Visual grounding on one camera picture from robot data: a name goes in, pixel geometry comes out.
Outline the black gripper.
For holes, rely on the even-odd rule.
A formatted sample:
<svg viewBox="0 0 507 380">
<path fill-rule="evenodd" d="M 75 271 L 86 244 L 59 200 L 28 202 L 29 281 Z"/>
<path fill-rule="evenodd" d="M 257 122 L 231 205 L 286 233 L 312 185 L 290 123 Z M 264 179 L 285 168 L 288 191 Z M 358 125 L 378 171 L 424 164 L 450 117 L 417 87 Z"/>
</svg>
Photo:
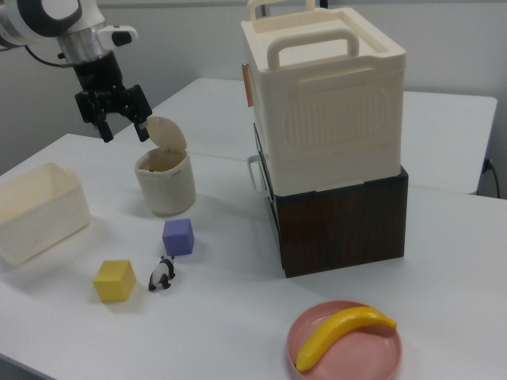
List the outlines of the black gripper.
<svg viewBox="0 0 507 380">
<path fill-rule="evenodd" d="M 74 72 L 82 87 L 82 91 L 75 95 L 82 119 L 95 126 L 105 143 L 113 140 L 107 113 L 119 113 L 121 108 L 122 115 L 133 123 L 139 141 L 149 139 L 147 118 L 152 109 L 140 85 L 127 88 L 123 96 L 120 94 L 124 90 L 123 75 L 112 52 L 75 65 Z"/>
</svg>

